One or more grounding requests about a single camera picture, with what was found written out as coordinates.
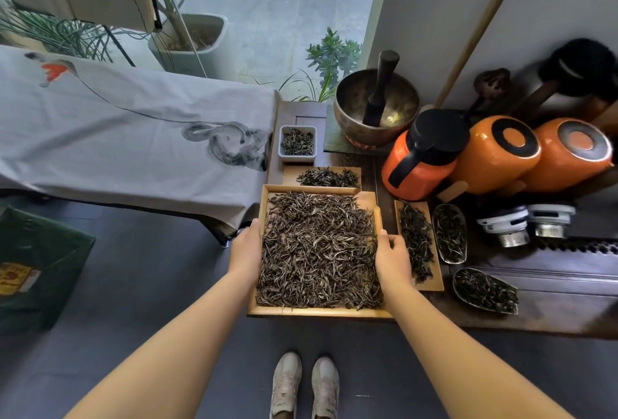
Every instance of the brass bowl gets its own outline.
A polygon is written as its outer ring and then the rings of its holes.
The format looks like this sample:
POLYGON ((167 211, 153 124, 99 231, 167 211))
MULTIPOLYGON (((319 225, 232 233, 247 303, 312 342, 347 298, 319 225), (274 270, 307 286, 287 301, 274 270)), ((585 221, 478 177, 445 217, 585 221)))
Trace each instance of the brass bowl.
POLYGON ((393 74, 386 86, 386 106, 380 127, 365 126, 367 99, 375 89, 377 69, 357 71, 344 78, 335 91, 335 119, 345 138, 361 149, 373 149, 397 139, 418 113, 418 92, 406 79, 393 74))

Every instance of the orange tea jar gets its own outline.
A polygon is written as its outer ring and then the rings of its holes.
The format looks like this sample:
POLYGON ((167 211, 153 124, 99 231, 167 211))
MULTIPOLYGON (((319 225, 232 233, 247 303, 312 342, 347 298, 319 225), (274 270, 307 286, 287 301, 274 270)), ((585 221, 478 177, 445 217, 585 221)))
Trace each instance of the orange tea jar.
POLYGON ((469 138, 460 111, 423 111, 395 141, 382 167, 384 186, 405 201, 424 198, 453 171, 469 138))
POLYGON ((530 193, 555 193, 612 166, 612 144, 580 119, 552 119, 535 129, 541 160, 520 180, 530 193))
POLYGON ((541 148, 532 129, 518 119, 491 116, 470 129, 470 142, 449 177, 483 195, 502 188, 537 165, 541 148))

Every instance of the white tablecloth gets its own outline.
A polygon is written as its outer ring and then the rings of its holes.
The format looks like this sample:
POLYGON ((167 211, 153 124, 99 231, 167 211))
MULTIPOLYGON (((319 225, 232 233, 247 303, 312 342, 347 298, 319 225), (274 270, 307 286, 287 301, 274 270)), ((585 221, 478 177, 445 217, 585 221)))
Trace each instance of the white tablecloth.
POLYGON ((259 202, 274 89, 0 47, 0 188, 208 215, 259 202))

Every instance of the bamboo tray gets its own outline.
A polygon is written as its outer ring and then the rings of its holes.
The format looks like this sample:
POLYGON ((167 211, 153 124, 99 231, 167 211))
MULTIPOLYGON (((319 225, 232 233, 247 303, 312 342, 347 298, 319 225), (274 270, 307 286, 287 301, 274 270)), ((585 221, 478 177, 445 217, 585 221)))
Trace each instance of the bamboo tray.
POLYGON ((289 186, 300 186, 300 183, 296 181, 296 178, 301 173, 305 173, 310 168, 329 168, 333 172, 342 173, 344 170, 351 170, 355 173, 359 179, 359 188, 361 188, 360 167, 297 167, 297 166, 284 166, 283 167, 283 184, 289 186))
MULTIPOLYGON (((428 291, 443 291, 444 290, 444 282, 442 281, 442 272, 440 271, 440 260, 437 257, 437 247, 436 247, 436 237, 433 235, 433 224, 431 223, 431 214, 429 213, 429 206, 427 203, 407 203, 412 207, 415 207, 419 211, 423 213, 425 219, 429 223, 431 231, 429 233, 429 237, 431 239, 431 254, 433 255, 432 261, 429 263, 429 267, 431 268, 431 274, 433 277, 431 279, 427 279, 425 282, 417 284, 417 290, 428 290, 428 291)), ((401 210, 404 208, 403 201, 395 200, 395 217, 397 220, 397 233, 401 236, 401 210)))
MULTIPOLYGON (((268 199, 277 193, 286 191, 304 191, 313 195, 349 195, 355 196, 359 206, 373 212, 376 233, 382 229, 382 214, 378 207, 376 194, 369 191, 361 191, 360 188, 329 188, 326 186, 289 186, 289 185, 264 185, 259 205, 259 231, 264 235, 267 213, 272 207, 268 199)), ((254 287, 249 298, 247 315, 249 316, 337 316, 346 318, 392 318, 385 309, 361 309, 355 308, 289 308, 281 306, 262 306, 257 303, 258 289, 254 287)))

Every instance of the gray planter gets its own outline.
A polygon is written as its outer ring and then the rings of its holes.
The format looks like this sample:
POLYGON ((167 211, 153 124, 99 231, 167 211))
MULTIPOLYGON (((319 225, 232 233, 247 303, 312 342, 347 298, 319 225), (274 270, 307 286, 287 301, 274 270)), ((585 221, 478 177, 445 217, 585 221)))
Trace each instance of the gray planter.
MULTIPOLYGON (((212 46, 197 51, 206 77, 209 79, 220 79, 225 81, 236 81, 236 60, 234 58, 234 42, 230 32, 228 18, 216 14, 182 14, 189 32, 196 27, 209 27, 217 33, 216 41, 212 46)), ((152 54, 157 58, 159 64, 167 72, 186 74, 195 77, 204 77, 200 64, 191 51, 170 51, 165 47, 161 40, 169 40, 174 36, 174 29, 169 21, 163 24, 162 33, 153 34, 148 41, 148 47, 152 54)))

